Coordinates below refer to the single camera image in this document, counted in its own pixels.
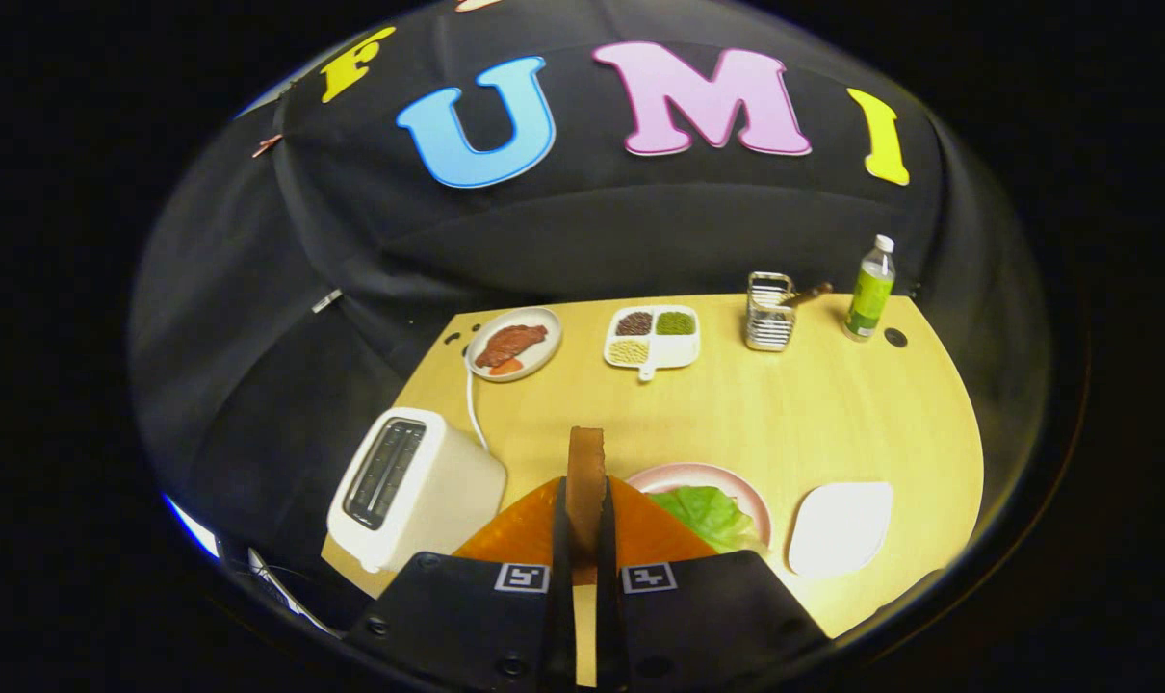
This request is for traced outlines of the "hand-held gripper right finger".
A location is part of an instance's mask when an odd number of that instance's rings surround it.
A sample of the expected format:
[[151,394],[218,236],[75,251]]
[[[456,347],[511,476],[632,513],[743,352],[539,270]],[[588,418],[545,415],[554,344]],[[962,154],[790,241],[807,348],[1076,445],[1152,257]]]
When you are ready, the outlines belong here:
[[753,550],[634,561],[636,490],[608,479],[596,545],[601,692],[826,692],[832,639]]

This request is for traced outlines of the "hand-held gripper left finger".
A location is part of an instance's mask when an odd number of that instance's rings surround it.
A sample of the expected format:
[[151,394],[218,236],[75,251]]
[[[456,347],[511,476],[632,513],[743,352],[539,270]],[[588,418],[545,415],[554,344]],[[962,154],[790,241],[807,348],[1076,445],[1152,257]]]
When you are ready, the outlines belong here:
[[548,563],[419,552],[343,637],[402,692],[574,692],[577,636],[565,478]]

